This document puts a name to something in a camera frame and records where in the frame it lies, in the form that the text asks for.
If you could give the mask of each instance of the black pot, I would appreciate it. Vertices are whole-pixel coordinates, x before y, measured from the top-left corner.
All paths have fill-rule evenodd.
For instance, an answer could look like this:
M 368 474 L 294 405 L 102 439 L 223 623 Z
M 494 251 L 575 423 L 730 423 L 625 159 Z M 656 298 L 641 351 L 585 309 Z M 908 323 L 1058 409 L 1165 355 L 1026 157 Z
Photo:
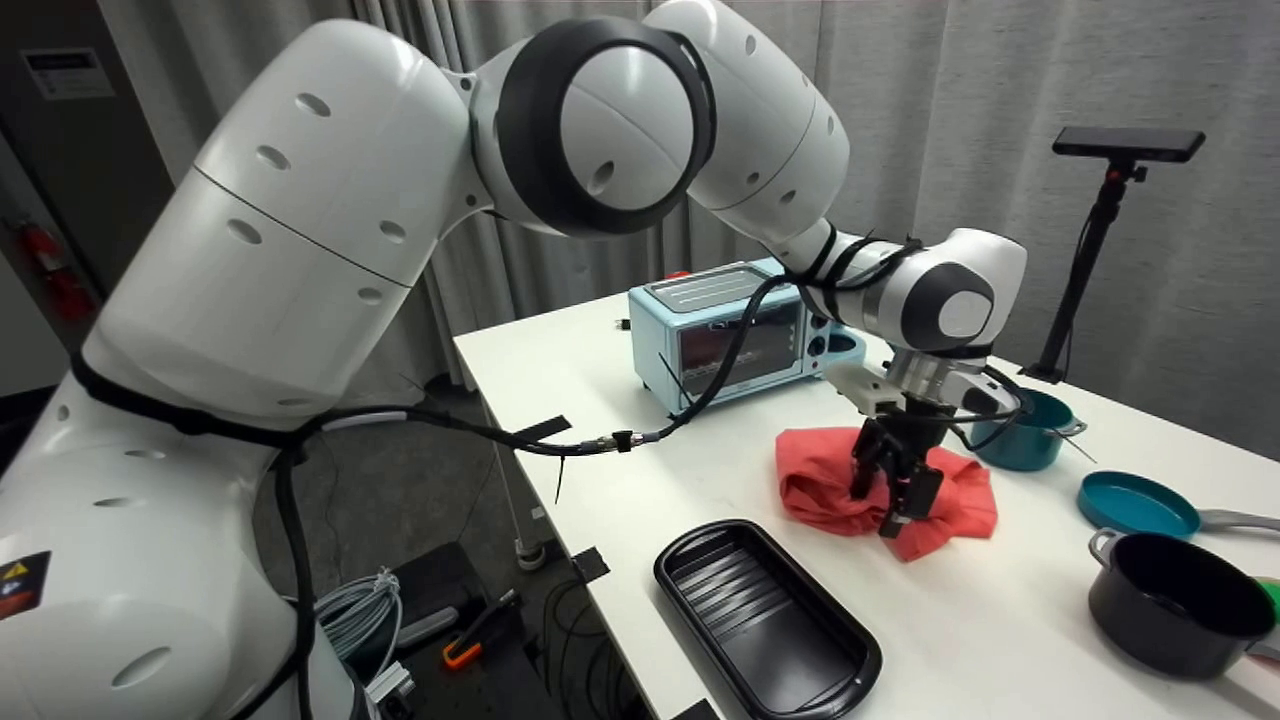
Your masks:
M 1157 672 L 1211 680 L 1278 623 L 1268 590 L 1198 544 L 1099 533 L 1089 549 L 1093 621 Z

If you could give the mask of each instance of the red fabric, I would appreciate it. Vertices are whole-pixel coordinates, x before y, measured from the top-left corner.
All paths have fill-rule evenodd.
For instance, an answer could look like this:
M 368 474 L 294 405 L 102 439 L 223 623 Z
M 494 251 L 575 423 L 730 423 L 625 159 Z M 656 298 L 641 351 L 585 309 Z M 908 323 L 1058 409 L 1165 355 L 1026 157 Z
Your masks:
M 836 537 L 867 537 L 880 527 L 890 484 L 878 480 L 867 501 L 849 495 L 858 466 L 854 443 L 858 429 L 799 429 L 777 434 L 777 474 L 790 517 Z M 901 560 L 921 560 L 952 537 L 987 541 L 996 533 L 996 493 L 986 463 L 934 449 L 927 466 L 946 471 L 946 484 L 934 512 L 893 541 Z

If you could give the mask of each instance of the floor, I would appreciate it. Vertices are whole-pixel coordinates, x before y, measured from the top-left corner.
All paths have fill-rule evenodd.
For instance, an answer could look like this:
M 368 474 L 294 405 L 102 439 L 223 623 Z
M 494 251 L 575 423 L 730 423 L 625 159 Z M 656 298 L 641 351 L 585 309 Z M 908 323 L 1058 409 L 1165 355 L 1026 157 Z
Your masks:
M 484 400 L 458 387 L 431 387 L 431 400 L 468 421 L 489 416 Z M 516 566 L 511 507 L 537 507 L 537 501 L 511 456 L 489 439 L 420 423 L 319 434 L 296 471 L 296 495 L 318 590 L 462 541 L 494 590 L 516 589 L 525 596 L 537 665 L 565 720 L 653 717 L 594 598 L 585 590 L 558 590 L 570 583 L 570 563 L 558 533 L 537 512 L 522 512 L 522 521 L 527 537 L 547 541 L 547 563 L 537 572 Z M 273 486 L 259 493 L 255 527 L 270 575 L 289 590 L 294 566 Z M 420 680 L 417 717 L 495 717 L 484 695 L 489 688 L 475 672 Z

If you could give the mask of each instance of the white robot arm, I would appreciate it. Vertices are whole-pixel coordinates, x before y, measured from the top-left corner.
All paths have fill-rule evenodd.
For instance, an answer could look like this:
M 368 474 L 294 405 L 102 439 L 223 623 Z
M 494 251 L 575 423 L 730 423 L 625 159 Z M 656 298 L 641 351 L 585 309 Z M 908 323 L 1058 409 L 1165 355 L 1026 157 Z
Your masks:
M 884 336 L 908 405 L 958 409 L 1026 251 L 836 233 L 846 157 L 828 100 L 711 0 L 558 23 L 481 71 L 318 23 L 206 144 L 0 480 L 0 717 L 301 712 L 273 684 L 296 613 L 255 560 L 255 484 L 472 212 L 625 233 L 690 192 Z M 318 717 L 360 704 L 325 637 L 308 672 Z

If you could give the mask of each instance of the black stand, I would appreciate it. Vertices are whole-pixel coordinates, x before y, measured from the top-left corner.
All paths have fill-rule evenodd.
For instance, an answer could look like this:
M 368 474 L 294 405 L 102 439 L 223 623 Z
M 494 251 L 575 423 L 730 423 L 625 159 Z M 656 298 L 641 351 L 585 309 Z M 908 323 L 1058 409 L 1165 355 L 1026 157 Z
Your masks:
M 946 471 L 927 466 L 927 449 L 936 449 L 952 429 L 952 409 L 908 400 L 908 409 L 880 409 L 854 443 L 854 501 L 864 501 L 884 471 L 890 512 L 880 537 L 905 533 L 911 521 L 934 512 Z
M 1065 370 L 1065 339 L 1072 336 L 1076 309 L 1084 298 L 1093 262 L 1098 262 L 1098 255 L 1099 255 L 1099 248 L 1110 238 L 1110 229 L 1120 217 L 1120 198 L 1123 198 L 1127 178 L 1150 178 L 1150 169 L 1141 169 L 1127 157 L 1113 157 L 1110 176 L 1104 176 L 1104 185 L 1099 185 L 1099 192 L 1098 192 L 1098 198 L 1089 206 L 1089 221 L 1084 221 L 1084 236 L 1079 236 L 1076 259 L 1072 259 L 1069 292 L 1058 302 L 1058 317 L 1051 317 L 1049 339 L 1039 348 L 1039 360 L 1027 363 L 1026 375 L 1039 375 L 1049 382 L 1069 375 Z

